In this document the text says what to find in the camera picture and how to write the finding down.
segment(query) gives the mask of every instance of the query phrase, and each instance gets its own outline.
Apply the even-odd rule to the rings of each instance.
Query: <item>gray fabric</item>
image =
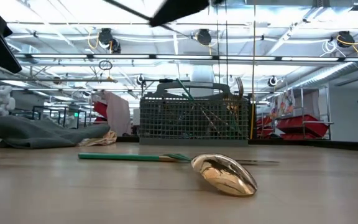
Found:
[[[19,149],[45,149],[76,146],[86,138],[101,138],[108,125],[94,125],[81,129],[65,129],[49,120],[32,121],[17,116],[0,116],[0,138]]]

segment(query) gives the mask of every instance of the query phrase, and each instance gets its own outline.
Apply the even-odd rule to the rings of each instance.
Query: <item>wooden table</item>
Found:
[[[78,160],[78,152],[280,161],[247,166],[255,197],[217,193],[189,164]],[[358,152],[301,146],[0,149],[0,223],[358,224]]]

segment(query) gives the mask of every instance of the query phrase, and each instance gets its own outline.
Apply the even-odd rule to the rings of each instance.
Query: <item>white statue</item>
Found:
[[[11,97],[11,86],[0,86],[0,115],[7,116],[16,107],[15,99]]]

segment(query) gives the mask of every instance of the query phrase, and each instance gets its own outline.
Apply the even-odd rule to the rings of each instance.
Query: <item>basket handle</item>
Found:
[[[213,90],[222,90],[223,93],[230,94],[230,87],[226,84],[220,83],[208,83],[208,82],[183,82],[183,85],[187,88],[209,88]],[[157,86],[156,95],[162,94],[167,89],[181,88],[178,82],[160,83]]]

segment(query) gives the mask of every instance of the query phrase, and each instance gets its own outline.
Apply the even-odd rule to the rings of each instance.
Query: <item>wire basket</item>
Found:
[[[216,96],[188,100],[146,95],[140,100],[140,143],[247,145],[248,102],[236,96],[210,98]]]

